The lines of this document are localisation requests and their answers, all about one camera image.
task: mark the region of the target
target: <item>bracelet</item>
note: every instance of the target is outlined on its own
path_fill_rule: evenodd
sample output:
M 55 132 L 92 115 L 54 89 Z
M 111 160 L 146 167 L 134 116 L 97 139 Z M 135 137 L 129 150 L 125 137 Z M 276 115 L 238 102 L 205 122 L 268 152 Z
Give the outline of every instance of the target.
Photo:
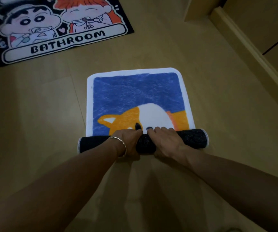
M 124 146 L 125 146 L 125 152 L 124 152 L 124 154 L 123 154 L 122 156 L 118 156 L 118 158 L 123 158 L 123 157 L 125 157 L 125 156 L 126 156 L 126 153 L 127 153 L 127 147 L 126 147 L 125 142 L 123 142 L 122 139 L 120 139 L 120 138 L 118 138 L 118 137 L 115 137 L 115 136 L 111 136 L 111 137 L 109 137 L 109 138 L 116 138 L 116 139 L 120 140 L 120 141 L 124 144 Z

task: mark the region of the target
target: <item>rolled mat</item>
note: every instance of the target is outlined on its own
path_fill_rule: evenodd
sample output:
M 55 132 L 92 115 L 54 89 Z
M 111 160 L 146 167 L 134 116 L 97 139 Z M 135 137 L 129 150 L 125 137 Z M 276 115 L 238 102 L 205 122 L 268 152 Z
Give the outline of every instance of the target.
M 182 138 L 184 144 L 192 148 L 201 149 L 209 145 L 208 135 L 203 129 L 177 131 L 177 134 Z M 102 144 L 109 137 L 91 136 L 80 138 L 78 142 L 78 153 L 80 154 Z M 136 150 L 141 155 L 151 155 L 156 151 L 156 146 L 149 135 L 143 134 L 137 142 Z

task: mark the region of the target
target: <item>wooden floor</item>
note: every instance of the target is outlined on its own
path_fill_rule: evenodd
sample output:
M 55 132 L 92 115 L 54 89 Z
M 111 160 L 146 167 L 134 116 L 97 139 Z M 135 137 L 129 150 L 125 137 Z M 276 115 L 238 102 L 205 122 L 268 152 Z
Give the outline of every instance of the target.
M 0 199 L 76 155 L 86 80 L 98 72 L 174 67 L 206 152 L 278 176 L 278 105 L 188 0 L 120 0 L 135 33 L 0 68 Z M 116 163 L 68 231 L 263 231 L 196 176 L 153 156 Z

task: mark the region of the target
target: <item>blue background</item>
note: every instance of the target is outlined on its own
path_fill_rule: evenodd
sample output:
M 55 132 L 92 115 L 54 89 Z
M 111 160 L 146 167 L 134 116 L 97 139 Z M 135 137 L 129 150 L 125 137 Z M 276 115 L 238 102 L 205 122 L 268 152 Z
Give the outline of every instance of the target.
M 95 78 L 93 136 L 109 135 L 109 128 L 97 122 L 101 116 L 120 115 L 146 103 L 155 103 L 171 113 L 185 110 L 177 74 L 138 74 Z

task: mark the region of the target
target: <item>black hair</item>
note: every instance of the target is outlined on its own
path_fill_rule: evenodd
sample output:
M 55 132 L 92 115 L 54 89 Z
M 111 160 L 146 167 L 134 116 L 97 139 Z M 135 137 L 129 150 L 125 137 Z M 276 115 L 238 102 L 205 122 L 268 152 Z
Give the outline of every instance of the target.
M 31 9 L 34 9 L 33 10 L 34 13 L 39 10 L 44 10 L 44 11 L 48 10 L 48 8 L 44 5 L 37 6 L 37 7 L 28 7 L 28 8 L 19 10 L 19 11 L 13 13 L 12 15 L 10 15 L 10 17 L 7 20 L 7 23 L 12 24 L 12 20 L 18 18 L 20 15 L 28 15 L 28 10 L 31 10 Z

